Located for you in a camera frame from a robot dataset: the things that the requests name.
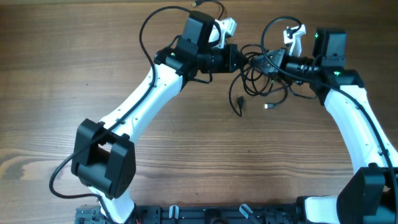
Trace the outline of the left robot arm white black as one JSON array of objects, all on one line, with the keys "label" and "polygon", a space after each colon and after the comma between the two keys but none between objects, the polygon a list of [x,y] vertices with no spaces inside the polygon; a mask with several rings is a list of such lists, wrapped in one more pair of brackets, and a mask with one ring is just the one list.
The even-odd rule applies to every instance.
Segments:
[{"label": "left robot arm white black", "polygon": [[244,59],[235,44],[232,18],[217,20],[191,11],[182,35],[158,51],[144,81],[99,122],[84,120],[76,132],[71,172],[99,197],[107,222],[126,223],[135,204],[128,187],[136,173],[135,145],[146,127],[197,72],[233,73]]}]

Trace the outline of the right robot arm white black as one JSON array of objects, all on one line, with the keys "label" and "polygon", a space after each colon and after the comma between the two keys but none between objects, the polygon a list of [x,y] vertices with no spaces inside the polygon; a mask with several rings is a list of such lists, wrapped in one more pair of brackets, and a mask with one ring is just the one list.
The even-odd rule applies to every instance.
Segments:
[{"label": "right robot arm white black", "polygon": [[345,69],[346,32],[318,28],[313,57],[301,57],[299,27],[284,31],[289,49],[251,60],[263,74],[308,83],[332,116],[351,158],[354,175],[337,196],[297,199],[305,223],[397,223],[397,151],[375,117],[356,70]]}]

